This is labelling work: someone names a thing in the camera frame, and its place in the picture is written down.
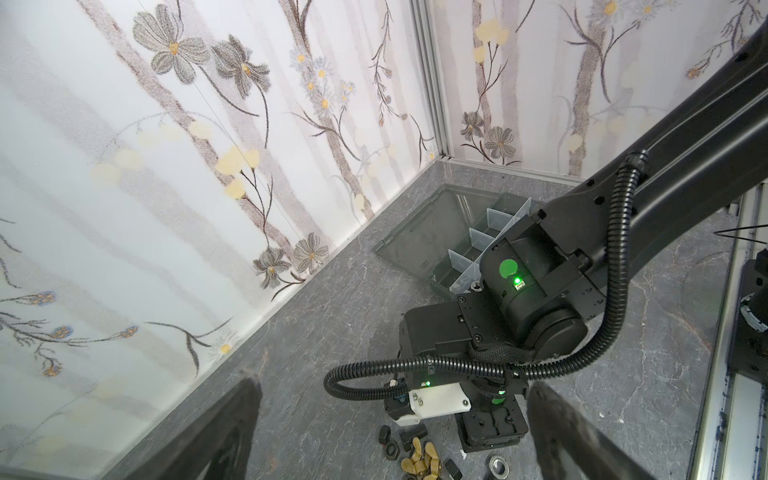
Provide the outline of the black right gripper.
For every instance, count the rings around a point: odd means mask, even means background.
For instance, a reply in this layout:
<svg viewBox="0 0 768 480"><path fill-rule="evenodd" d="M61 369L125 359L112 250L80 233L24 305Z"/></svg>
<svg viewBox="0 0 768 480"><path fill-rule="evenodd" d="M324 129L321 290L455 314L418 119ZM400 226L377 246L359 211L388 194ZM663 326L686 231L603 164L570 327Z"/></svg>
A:
<svg viewBox="0 0 768 480"><path fill-rule="evenodd" d="M416 426L409 393L429 386L460 383L471 401L469 412L455 418L466 452L515 446L528 433L516 397L525 392L520 374L508 374L511 363L524 359L498 309L485 302L452 302L412 309L399 326L398 357L425 357L422 371L397 373L392 386L406 392L384 401L400 427Z"/></svg>

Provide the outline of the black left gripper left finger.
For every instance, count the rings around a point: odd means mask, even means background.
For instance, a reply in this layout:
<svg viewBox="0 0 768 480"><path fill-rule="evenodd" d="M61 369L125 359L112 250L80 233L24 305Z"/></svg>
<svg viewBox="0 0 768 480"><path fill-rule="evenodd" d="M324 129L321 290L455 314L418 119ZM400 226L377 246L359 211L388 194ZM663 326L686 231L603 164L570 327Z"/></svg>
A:
<svg viewBox="0 0 768 480"><path fill-rule="evenodd" d="M244 479L262 391L239 381L174 440L130 473L130 479Z"/></svg>

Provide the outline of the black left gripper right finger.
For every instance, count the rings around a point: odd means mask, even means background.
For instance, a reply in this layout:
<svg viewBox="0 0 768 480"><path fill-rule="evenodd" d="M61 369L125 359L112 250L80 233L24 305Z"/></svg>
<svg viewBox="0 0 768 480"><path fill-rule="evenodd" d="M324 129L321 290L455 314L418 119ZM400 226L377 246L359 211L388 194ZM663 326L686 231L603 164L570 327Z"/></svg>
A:
<svg viewBox="0 0 768 480"><path fill-rule="evenodd" d="M543 382L526 397L544 479L650 479L652 475Z"/></svg>

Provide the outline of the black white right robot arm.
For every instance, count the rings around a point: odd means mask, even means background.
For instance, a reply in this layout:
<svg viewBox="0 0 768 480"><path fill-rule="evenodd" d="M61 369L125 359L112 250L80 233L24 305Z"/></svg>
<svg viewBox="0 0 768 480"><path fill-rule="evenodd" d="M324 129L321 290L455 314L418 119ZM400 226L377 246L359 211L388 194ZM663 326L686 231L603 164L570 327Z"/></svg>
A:
<svg viewBox="0 0 768 480"><path fill-rule="evenodd" d="M622 155L566 195L491 211L450 251L447 302L408 311L395 359L328 373L325 390L381 400L401 426L453 415L469 451L517 442L533 381L603 356L633 276L767 175L767 30Z"/></svg>

